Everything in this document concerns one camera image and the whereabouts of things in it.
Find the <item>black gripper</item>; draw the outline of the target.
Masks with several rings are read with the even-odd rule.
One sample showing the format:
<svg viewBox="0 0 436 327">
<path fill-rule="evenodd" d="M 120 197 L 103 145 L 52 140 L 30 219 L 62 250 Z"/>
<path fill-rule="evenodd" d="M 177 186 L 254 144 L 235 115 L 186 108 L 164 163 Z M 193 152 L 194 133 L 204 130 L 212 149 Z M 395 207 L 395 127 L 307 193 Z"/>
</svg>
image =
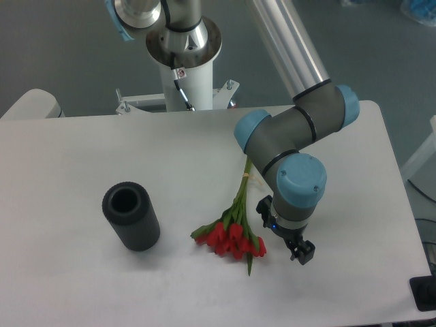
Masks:
<svg viewBox="0 0 436 327">
<path fill-rule="evenodd" d="M 302 233 L 305 221 L 290 221 L 284 219 L 272 204 L 272 196 L 261 199 L 256 206 L 256 212 L 261 215 L 264 228 L 270 228 L 277 236 L 284 239 L 285 245 L 291 251 L 291 261 L 298 260 L 301 265 L 313 259 L 315 245 L 304 240 Z"/>
</svg>

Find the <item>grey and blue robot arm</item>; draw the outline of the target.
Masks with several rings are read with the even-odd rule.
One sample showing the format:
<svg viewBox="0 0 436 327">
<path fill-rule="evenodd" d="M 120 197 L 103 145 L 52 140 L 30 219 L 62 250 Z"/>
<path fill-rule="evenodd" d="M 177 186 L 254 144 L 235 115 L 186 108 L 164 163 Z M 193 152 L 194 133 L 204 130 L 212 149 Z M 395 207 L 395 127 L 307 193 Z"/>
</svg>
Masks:
<svg viewBox="0 0 436 327">
<path fill-rule="evenodd" d="M 218 26 L 202 14 L 200 1 L 107 1 L 106 9 L 123 40 L 127 29 L 146 30 L 146 49 L 159 66 L 169 112 L 224 109 L 234 86 L 213 89 L 213 61 L 222 46 Z M 263 109 L 241 118 L 234 137 L 272 190 L 260 200 L 263 225 L 282 238 L 292 259 L 307 263 L 315 245 L 304 230 L 322 198 L 324 165 L 303 149 L 353 123 L 360 113 L 356 94 L 334 85 L 291 1 L 247 1 L 294 105 L 276 116 Z"/>
</svg>

